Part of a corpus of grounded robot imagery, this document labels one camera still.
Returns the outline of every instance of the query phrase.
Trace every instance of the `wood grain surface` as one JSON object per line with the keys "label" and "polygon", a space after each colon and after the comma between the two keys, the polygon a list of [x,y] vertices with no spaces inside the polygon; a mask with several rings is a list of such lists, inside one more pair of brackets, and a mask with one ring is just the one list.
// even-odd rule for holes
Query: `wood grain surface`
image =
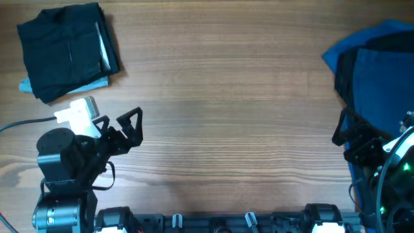
{"label": "wood grain surface", "polygon": [[[96,192],[98,208],[242,214],[331,203],[353,210],[343,149],[331,143],[342,103],[321,54],[383,19],[414,22],[413,1],[104,1],[122,72],[110,87],[45,105],[18,91],[27,72],[16,25],[70,4],[57,2],[2,1],[0,125],[52,116],[89,95],[114,126],[140,106],[144,141],[111,159],[116,182]],[[37,139],[60,126],[0,133],[0,212],[20,232],[34,231],[43,177]]]}

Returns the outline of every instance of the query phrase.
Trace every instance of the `stack of folded clothes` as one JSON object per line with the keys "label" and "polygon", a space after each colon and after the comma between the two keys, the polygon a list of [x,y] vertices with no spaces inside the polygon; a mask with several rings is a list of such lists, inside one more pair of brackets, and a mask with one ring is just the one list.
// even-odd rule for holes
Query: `stack of folded clothes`
{"label": "stack of folded clothes", "polygon": [[42,10],[17,26],[31,91],[43,103],[119,71],[114,42],[98,3]]}
{"label": "stack of folded clothes", "polygon": [[377,129],[401,134],[399,121],[414,110],[414,25],[387,20],[340,41],[323,59],[349,107]]}

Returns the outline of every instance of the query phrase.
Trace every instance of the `dark blue fabric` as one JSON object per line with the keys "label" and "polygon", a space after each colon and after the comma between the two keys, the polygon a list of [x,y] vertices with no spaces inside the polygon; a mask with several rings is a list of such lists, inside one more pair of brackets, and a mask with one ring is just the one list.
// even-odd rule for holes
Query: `dark blue fabric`
{"label": "dark blue fabric", "polygon": [[407,30],[414,30],[414,25],[410,23],[402,23],[393,19],[388,19],[377,27],[361,30],[339,41],[324,55],[322,55],[322,58],[329,66],[329,68],[331,68],[332,72],[336,73],[338,58],[341,53],[347,51],[350,48],[365,45],[366,42],[370,39],[394,34],[397,32],[404,32]]}
{"label": "dark blue fabric", "polygon": [[414,54],[359,49],[354,65],[355,111],[398,137],[399,121],[414,109]]}

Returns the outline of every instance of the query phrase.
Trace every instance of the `green light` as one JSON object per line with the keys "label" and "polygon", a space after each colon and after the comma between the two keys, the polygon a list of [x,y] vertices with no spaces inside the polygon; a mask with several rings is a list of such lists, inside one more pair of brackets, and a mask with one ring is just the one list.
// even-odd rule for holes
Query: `green light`
{"label": "green light", "polygon": [[409,169],[410,169],[410,167],[409,167],[408,163],[405,163],[405,165],[404,165],[404,171],[409,171]]}

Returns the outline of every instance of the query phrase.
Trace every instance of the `black fabric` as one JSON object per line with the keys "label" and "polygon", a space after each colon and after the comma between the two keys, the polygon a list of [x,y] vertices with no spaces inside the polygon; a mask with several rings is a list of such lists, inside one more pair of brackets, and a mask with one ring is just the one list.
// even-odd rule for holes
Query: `black fabric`
{"label": "black fabric", "polygon": [[370,39],[365,46],[354,47],[338,58],[335,74],[335,89],[344,102],[354,107],[353,76],[355,61],[360,49],[380,52],[412,52],[414,53],[414,30],[400,32],[388,36]]}
{"label": "black fabric", "polygon": [[[109,70],[102,60],[98,28]],[[17,29],[34,96],[44,103],[119,71],[113,39],[98,3],[42,10]]]}

